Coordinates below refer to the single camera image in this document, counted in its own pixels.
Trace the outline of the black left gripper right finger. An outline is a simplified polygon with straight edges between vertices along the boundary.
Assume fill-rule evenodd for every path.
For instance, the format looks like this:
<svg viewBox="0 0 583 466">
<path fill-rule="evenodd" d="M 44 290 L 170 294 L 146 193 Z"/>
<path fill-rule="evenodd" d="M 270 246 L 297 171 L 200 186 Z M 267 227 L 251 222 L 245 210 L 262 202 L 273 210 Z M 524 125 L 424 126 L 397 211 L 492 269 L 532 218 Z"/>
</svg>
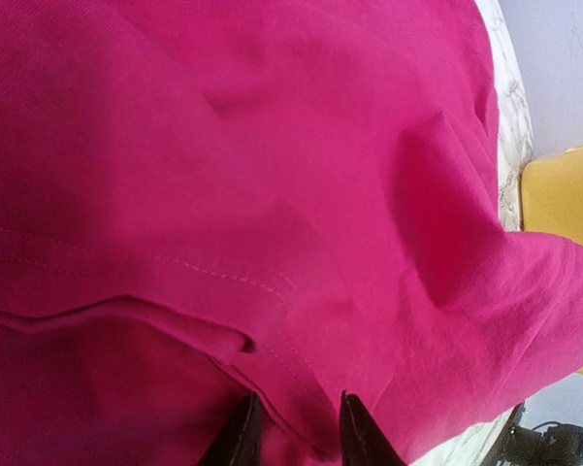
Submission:
<svg viewBox="0 0 583 466">
<path fill-rule="evenodd" d="M 358 395 L 341 394 L 339 421 L 344 466 L 406 466 Z"/>
</svg>

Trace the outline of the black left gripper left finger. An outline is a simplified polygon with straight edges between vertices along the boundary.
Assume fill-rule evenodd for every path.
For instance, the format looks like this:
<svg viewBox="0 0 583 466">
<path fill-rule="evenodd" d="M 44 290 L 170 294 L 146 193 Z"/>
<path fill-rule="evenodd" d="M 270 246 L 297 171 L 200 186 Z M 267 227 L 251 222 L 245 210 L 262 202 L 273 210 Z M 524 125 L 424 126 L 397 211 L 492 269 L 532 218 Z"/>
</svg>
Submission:
<svg viewBox="0 0 583 466">
<path fill-rule="evenodd" d="M 256 393 L 242 398 L 199 459 L 199 466 L 258 466 L 262 404 Z"/>
</svg>

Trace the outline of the pink garment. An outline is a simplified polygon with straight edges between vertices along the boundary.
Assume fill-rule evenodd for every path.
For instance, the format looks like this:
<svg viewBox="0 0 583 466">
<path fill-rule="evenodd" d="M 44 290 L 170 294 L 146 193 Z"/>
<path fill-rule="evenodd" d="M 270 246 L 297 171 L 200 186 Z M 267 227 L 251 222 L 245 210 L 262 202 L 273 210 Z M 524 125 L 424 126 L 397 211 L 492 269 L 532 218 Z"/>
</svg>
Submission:
<svg viewBox="0 0 583 466">
<path fill-rule="evenodd" d="M 403 461 L 550 383 L 473 1 L 0 1 L 0 465 Z"/>
</svg>

